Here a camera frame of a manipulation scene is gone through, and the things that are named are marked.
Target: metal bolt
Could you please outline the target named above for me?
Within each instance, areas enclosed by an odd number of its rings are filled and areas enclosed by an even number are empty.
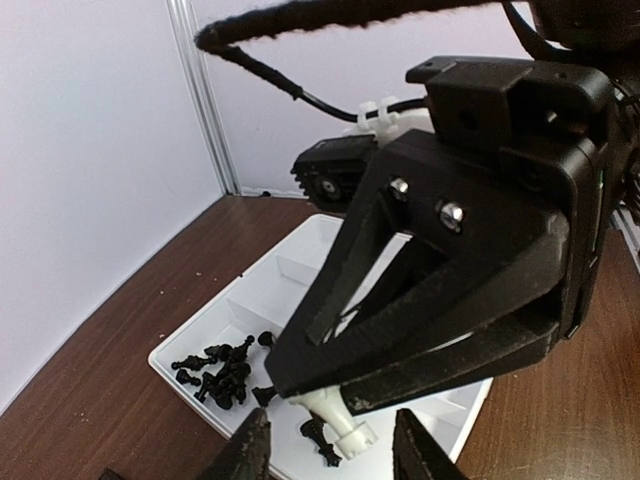
[[[457,203],[448,202],[440,208],[440,221],[449,230],[460,233],[463,220],[464,210]]]
[[[330,181],[330,180],[323,180],[322,181],[322,188],[324,189],[325,192],[327,193],[335,193],[336,192],[336,186],[335,184]]]
[[[392,180],[389,187],[391,188],[391,195],[393,195],[396,200],[404,202],[407,199],[409,184],[402,178],[398,177],[395,180]]]

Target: black chess piece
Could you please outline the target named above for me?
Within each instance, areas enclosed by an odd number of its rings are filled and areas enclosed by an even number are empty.
[[[324,420],[318,416],[302,424],[300,433],[318,446],[318,453],[327,461],[329,467],[339,467],[342,457],[333,450],[333,445],[324,437]]]
[[[272,349],[275,343],[276,337],[271,332],[262,332],[258,337],[258,344],[265,348]]]
[[[232,363],[229,365],[229,375],[239,382],[244,381],[251,375],[251,365],[248,363]]]
[[[199,372],[202,370],[202,367],[206,365],[213,365],[215,362],[212,362],[210,358],[200,358],[196,355],[189,355],[181,362],[173,362],[171,364],[171,368],[174,370],[180,370],[181,368],[186,368],[187,370],[193,370],[194,372]]]
[[[253,342],[255,341],[255,337],[253,335],[249,335],[242,345],[231,350],[229,359],[227,361],[231,363],[244,362],[247,359],[247,352],[249,351],[249,347],[253,345]]]
[[[189,375],[184,368],[181,368],[176,375],[176,380],[180,385],[186,385],[187,383],[193,385],[194,387],[199,387],[202,384],[202,381],[199,378],[192,377]]]
[[[200,390],[195,393],[194,397],[196,397],[200,403],[204,403],[207,399],[207,393],[211,393],[211,390],[216,383],[216,377],[211,375],[209,372],[204,372],[202,374],[202,386],[200,387]]]
[[[267,408],[271,403],[271,400],[273,400],[273,397],[275,397],[278,394],[278,392],[276,392],[275,387],[269,387],[269,388],[256,387],[253,390],[251,390],[251,393],[253,393],[253,396],[258,401],[258,405],[260,405],[262,408]]]
[[[247,386],[244,383],[237,384],[234,395],[236,400],[238,400],[238,403],[240,405],[244,405],[244,402],[247,399]]]
[[[233,347],[228,344],[216,345],[213,347],[205,348],[204,353],[207,357],[218,361],[226,362],[229,359],[229,354],[233,350]]]
[[[227,392],[222,392],[220,395],[213,397],[213,399],[216,405],[223,410],[231,410],[233,408],[233,399]]]

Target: white wall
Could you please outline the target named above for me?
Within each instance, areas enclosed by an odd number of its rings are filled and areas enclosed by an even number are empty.
[[[201,25],[268,0],[192,0]],[[245,43],[246,50],[306,90],[345,110],[388,95],[425,94],[405,72],[434,55],[525,57],[499,6],[417,15],[368,30],[330,28]],[[346,124],[217,58],[207,60],[232,157],[244,187],[297,190],[289,174],[295,158],[316,141],[338,136]]]
[[[161,0],[0,15],[0,413],[221,195]]]

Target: wooden table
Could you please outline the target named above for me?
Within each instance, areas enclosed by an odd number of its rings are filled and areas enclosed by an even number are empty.
[[[0,479],[188,480],[222,438],[147,366],[148,353],[315,210],[225,198],[64,345],[0,418]],[[607,240],[587,324],[499,378],[460,459],[472,479],[640,479],[640,276]]]

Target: screw hole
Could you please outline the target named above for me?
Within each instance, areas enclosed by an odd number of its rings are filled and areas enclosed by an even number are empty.
[[[458,118],[460,120],[460,123],[462,123],[462,125],[467,130],[470,130],[472,132],[475,132],[478,130],[478,127],[479,127],[478,119],[475,117],[473,113],[468,112],[467,110],[461,110],[460,115],[458,115]]]

